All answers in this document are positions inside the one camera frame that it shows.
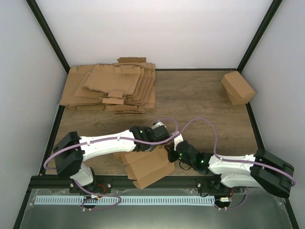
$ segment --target flattened cardboard box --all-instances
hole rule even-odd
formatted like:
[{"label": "flattened cardboard box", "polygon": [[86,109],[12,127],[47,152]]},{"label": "flattened cardboard box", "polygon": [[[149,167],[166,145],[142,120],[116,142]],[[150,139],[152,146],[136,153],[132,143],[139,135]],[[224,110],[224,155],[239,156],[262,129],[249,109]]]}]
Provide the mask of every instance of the flattened cardboard box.
[{"label": "flattened cardboard box", "polygon": [[118,90],[123,91],[125,95],[133,94],[140,74],[140,67],[120,68],[97,64],[83,87],[105,93]]},{"label": "flattened cardboard box", "polygon": [[152,78],[151,78],[150,84],[148,85],[148,88],[147,88],[147,91],[145,93],[145,96],[144,96],[144,98],[142,100],[142,103],[146,103],[148,101],[148,97],[149,97],[149,94],[151,93],[151,90],[153,88],[153,84],[154,84],[155,79],[156,79],[155,72],[152,72]]},{"label": "flattened cardboard box", "polygon": [[137,106],[132,105],[107,105],[105,111],[136,111],[138,110]]},{"label": "flattened cardboard box", "polygon": [[120,57],[118,59],[119,63],[129,63],[129,62],[137,62],[143,63],[146,62],[146,57]]},{"label": "flattened cardboard box", "polygon": [[110,91],[107,98],[102,99],[103,104],[124,104],[123,91]]},{"label": "flattened cardboard box", "polygon": [[87,81],[89,75],[91,74],[91,71],[86,73],[85,77],[81,81],[81,84],[76,89],[74,96],[98,99],[99,97],[105,97],[107,95],[104,92],[91,91],[91,90],[83,88],[83,85]]},{"label": "flattened cardboard box", "polygon": [[143,189],[174,171],[174,163],[168,161],[164,146],[157,146],[152,152],[130,152],[122,155],[125,171],[133,184]]},{"label": "flattened cardboard box", "polygon": [[86,73],[92,70],[92,65],[72,66],[69,70],[67,81],[62,92],[60,105],[68,106],[73,104],[97,104],[100,101],[93,98],[76,97],[74,94],[81,84]]},{"label": "flattened cardboard box", "polygon": [[77,106],[77,110],[104,110],[105,104],[89,105],[89,106]]},{"label": "flattened cardboard box", "polygon": [[238,71],[225,74],[221,82],[233,105],[247,104],[255,95],[253,88]]}]

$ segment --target wood grain surface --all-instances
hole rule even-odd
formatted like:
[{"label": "wood grain surface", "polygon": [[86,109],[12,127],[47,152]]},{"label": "wood grain surface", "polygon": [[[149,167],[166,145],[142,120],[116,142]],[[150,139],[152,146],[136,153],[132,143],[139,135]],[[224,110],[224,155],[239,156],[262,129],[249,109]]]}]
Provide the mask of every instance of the wood grain surface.
[{"label": "wood grain surface", "polygon": [[[158,71],[156,72],[156,109],[145,114],[113,114],[98,110],[65,109],[56,136],[58,143],[68,132],[80,136],[109,135],[134,125],[151,126],[162,117],[173,117],[179,129],[194,117],[207,118],[217,131],[217,153],[221,155],[254,154],[257,145],[245,105],[232,105],[221,79],[226,71]],[[165,123],[170,132],[174,124]],[[204,121],[195,121],[183,138],[203,152],[212,152],[214,133]],[[124,165],[115,162],[112,154],[85,162],[97,175],[126,175]],[[192,169],[182,170],[176,162],[175,176],[198,175]]]}]

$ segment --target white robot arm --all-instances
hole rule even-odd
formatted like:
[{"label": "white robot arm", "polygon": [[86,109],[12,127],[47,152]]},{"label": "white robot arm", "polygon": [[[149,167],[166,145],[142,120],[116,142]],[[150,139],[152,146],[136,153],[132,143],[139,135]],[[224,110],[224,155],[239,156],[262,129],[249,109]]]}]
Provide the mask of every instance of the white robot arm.
[{"label": "white robot arm", "polygon": [[[87,167],[83,161],[115,152],[151,151],[155,145],[138,141],[152,143],[166,140],[169,137],[170,134],[162,122],[154,123],[152,127],[134,126],[117,134],[96,137],[78,136],[76,132],[70,132],[55,146],[54,152],[74,144],[81,144],[81,146],[55,157],[57,174],[59,177],[70,177],[84,187],[94,182],[94,179],[92,169]],[[225,187],[262,187],[269,193],[284,198],[290,194],[291,181],[287,177],[264,167],[247,163],[263,162],[293,175],[294,168],[290,164],[265,150],[258,150],[256,154],[245,156],[221,156],[219,159],[212,153],[197,151],[183,140],[181,135],[176,136],[171,141],[171,145],[166,146],[166,149],[170,162],[179,160],[191,166],[201,175],[214,175]],[[244,163],[226,162],[225,159],[241,160]]]}]

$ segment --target purple cable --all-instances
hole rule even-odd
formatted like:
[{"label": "purple cable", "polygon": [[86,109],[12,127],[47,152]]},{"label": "purple cable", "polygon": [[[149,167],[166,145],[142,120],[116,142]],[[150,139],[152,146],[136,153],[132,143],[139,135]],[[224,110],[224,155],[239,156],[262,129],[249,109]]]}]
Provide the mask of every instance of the purple cable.
[{"label": "purple cable", "polygon": [[246,193],[246,196],[244,197],[244,200],[239,205],[237,205],[237,206],[235,206],[233,208],[227,208],[227,210],[234,210],[234,209],[237,209],[237,208],[241,207],[242,205],[244,205],[245,202],[248,199],[248,195],[249,195],[249,190],[248,190],[248,187],[247,187],[247,193]]},{"label": "purple cable", "polygon": [[[179,135],[178,133],[178,123],[177,121],[174,119],[174,118],[163,118],[163,119],[160,119],[160,121],[166,121],[166,120],[171,120],[175,123],[176,125],[176,130],[174,132],[174,134],[161,141],[161,142],[146,142],[146,141],[142,141],[142,140],[138,140],[138,139],[134,139],[134,138],[129,138],[129,137],[120,137],[120,139],[123,139],[123,140],[130,140],[130,141],[134,141],[134,142],[138,142],[138,143],[142,143],[142,144],[147,144],[147,145],[160,145],[160,144],[164,144],[164,143],[167,143],[169,142],[170,140],[172,140],[173,138],[175,138],[176,136]],[[97,143],[97,142],[103,142],[103,141],[109,141],[109,140],[117,140],[118,138],[117,137],[107,137],[107,138],[101,138],[101,139],[97,139],[97,140],[93,140],[93,141],[90,141],[90,144],[94,144],[94,143]],[[57,151],[56,153],[52,154],[44,163],[43,163],[43,167],[45,169],[53,169],[55,170],[56,168],[52,168],[52,167],[48,167],[48,163],[53,159],[55,158],[57,155],[67,151],[67,150],[70,150],[70,149],[74,149],[74,148],[77,148],[77,147],[80,147],[80,146],[84,146],[84,145],[87,145],[86,142],[83,142],[83,143],[78,143],[78,144],[75,144],[75,145],[72,145],[72,146],[69,146],[69,147],[66,147],[64,149],[61,149],[59,151]]]},{"label": "purple cable", "polygon": [[[76,180],[74,180],[74,182],[77,184],[77,186],[78,186],[83,192],[85,192],[85,193],[87,193],[87,194],[89,194],[89,195],[94,195],[94,196],[98,196],[98,197],[113,197],[113,198],[118,198],[118,199],[119,199],[119,201],[116,202],[115,204],[112,204],[112,205],[110,205],[110,206],[106,206],[106,207],[104,207],[104,208],[97,208],[97,209],[92,208],[91,211],[98,211],[98,210],[105,210],[105,209],[113,208],[113,207],[117,206],[119,203],[122,202],[122,198],[121,198],[120,196],[107,195],[107,194],[98,194],[98,193],[89,192],[88,190],[84,189],[84,188],[80,185],[80,183],[78,183]],[[84,200],[84,201],[82,202],[82,204],[81,204],[82,209],[85,209],[84,204],[85,204],[87,201],[91,200],[91,199],[93,199],[93,198],[86,199],[86,200]]]},{"label": "purple cable", "polygon": [[295,186],[296,180],[295,180],[291,175],[289,175],[288,173],[285,173],[285,172],[283,172],[282,170],[280,170],[280,169],[278,169],[278,168],[275,168],[275,167],[273,167],[273,166],[266,165],[266,164],[259,163],[259,162],[254,162],[254,161],[224,159],[224,158],[222,158],[221,156],[219,156],[219,155],[216,153],[216,146],[217,146],[217,133],[216,133],[216,130],[215,130],[214,126],[212,125],[212,123],[211,123],[209,120],[205,119],[205,118],[202,118],[202,117],[193,118],[191,121],[189,121],[189,122],[183,127],[183,129],[181,130],[180,134],[182,134],[182,132],[186,129],[186,127],[187,127],[191,122],[193,122],[193,121],[195,121],[195,120],[199,120],[199,119],[206,121],[206,122],[211,126],[211,128],[213,129],[213,131],[214,131],[215,143],[214,143],[213,153],[214,153],[215,157],[217,157],[219,160],[227,161],[227,162],[236,162],[236,163],[253,164],[253,165],[262,166],[262,167],[271,169],[271,170],[273,170],[273,171],[275,171],[275,172],[278,172],[278,173],[284,175],[285,177],[289,178],[289,179],[292,181],[292,185],[291,185],[291,186],[292,186],[292,187]]}]

